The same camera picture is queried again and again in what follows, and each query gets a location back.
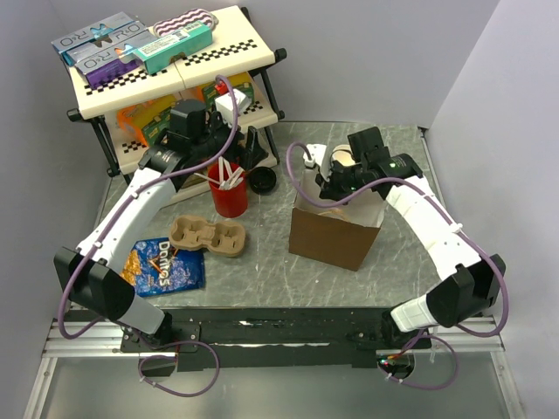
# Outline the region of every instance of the checkered pattern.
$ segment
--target checkered pattern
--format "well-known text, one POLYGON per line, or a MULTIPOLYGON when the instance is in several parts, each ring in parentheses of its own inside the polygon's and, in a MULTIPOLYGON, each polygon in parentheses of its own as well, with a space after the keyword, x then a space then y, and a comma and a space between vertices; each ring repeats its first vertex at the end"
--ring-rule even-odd
POLYGON ((143 68, 141 68, 137 72, 127 72, 126 74, 119 76, 114 80, 108 81, 106 84, 99 86, 96 89, 92 89, 90 85, 85 85, 84 88, 86 89, 86 95, 90 96, 94 93, 103 93, 106 90, 113 90, 118 86, 125 86, 127 84, 135 83, 140 80, 145 80, 148 77, 156 77, 157 75, 165 74, 166 72, 167 69, 164 68, 160 72, 149 75, 143 68))
POLYGON ((132 141, 132 142, 125 142, 122 144, 122 148, 124 149, 124 154, 127 155, 131 151, 138 151, 142 148, 147 148, 144 144, 139 141, 132 141))
POLYGON ((254 102, 253 104, 251 104, 249 107, 246 108, 246 110, 243 112, 243 115, 248 115, 249 113, 257 112, 260 109, 264 109, 264 107, 257 100, 256 102, 254 102))
POLYGON ((251 48, 258 48, 258 45, 254 43, 254 39, 249 39, 245 42, 239 42, 238 44, 232 44, 228 47, 223 47, 218 50, 211 50, 209 52, 201 52, 199 54, 193 54, 189 57, 183 58, 184 65, 187 67, 189 65, 200 64, 204 61, 211 61, 213 59, 218 59, 222 57, 228 57, 232 54, 238 54, 242 51, 248 51, 251 48))

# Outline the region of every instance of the white wall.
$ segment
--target white wall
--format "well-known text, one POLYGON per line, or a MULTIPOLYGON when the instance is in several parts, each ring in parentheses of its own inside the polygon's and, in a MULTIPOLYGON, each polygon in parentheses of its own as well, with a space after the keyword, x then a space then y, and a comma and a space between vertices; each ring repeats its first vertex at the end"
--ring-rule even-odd
POLYGON ((236 3, 287 49, 271 75, 289 120, 429 127, 498 0, 52 0, 73 29, 122 10, 152 24, 236 3))
POLYGON ((1 417, 22 417, 60 286, 52 258, 91 229, 107 175, 93 131, 50 46, 65 35, 47 0, 0 13, 1 417))
POLYGON ((428 131, 447 203, 507 263, 503 338, 530 418, 557 417, 559 3, 501 0, 428 131))

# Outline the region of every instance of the red cup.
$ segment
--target red cup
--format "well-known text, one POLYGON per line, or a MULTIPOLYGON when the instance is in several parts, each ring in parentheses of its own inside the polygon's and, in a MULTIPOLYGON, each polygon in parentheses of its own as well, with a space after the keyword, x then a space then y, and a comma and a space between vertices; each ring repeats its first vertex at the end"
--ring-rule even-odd
MULTIPOLYGON (((239 167, 238 164, 229 163, 231 172, 234 173, 239 167)), ((208 177, 219 182, 219 165, 214 165, 208 170, 208 177)), ((248 198, 246 197, 246 181, 245 172, 241 174, 242 182, 233 189, 221 190, 214 182, 209 182, 213 203, 216 211, 220 216, 225 218, 235 218, 241 216, 248 207, 248 198)), ((227 170, 224 168, 224 180, 229 179, 227 170)))

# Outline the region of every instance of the cardboard cup holder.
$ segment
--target cardboard cup holder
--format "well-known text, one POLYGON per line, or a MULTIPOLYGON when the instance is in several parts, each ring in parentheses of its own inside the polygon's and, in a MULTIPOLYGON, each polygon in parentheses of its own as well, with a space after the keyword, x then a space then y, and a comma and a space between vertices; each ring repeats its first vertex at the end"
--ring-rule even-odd
POLYGON ((246 231, 234 221, 211 224, 201 216, 179 216, 171 225, 169 241, 176 249, 208 249, 219 256, 234 258, 245 248, 246 231))

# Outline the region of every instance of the teal box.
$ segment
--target teal box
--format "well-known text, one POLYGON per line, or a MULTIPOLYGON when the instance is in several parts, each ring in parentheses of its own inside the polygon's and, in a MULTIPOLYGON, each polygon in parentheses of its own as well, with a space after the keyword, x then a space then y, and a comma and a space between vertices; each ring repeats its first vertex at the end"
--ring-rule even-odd
POLYGON ((149 74, 159 72, 167 65, 198 52, 213 42, 211 29, 200 21, 184 26, 134 51, 149 74))

